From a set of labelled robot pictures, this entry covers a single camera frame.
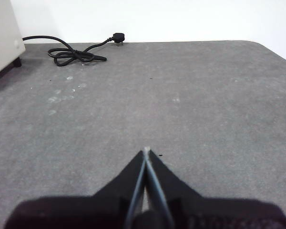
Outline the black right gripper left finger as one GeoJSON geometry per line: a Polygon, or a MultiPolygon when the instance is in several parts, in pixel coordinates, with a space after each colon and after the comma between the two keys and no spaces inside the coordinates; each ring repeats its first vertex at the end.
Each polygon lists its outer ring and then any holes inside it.
{"type": "Polygon", "coordinates": [[[145,161],[140,151],[94,195],[47,196],[21,202],[6,229],[121,229],[141,198],[145,161]]]}

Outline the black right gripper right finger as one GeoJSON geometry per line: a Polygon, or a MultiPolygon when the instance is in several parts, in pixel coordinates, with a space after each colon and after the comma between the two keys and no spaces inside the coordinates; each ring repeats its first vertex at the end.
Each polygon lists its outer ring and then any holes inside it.
{"type": "Polygon", "coordinates": [[[152,150],[146,152],[146,166],[164,215],[176,229],[286,229],[286,216],[273,203],[204,197],[179,179],[152,150]]]}

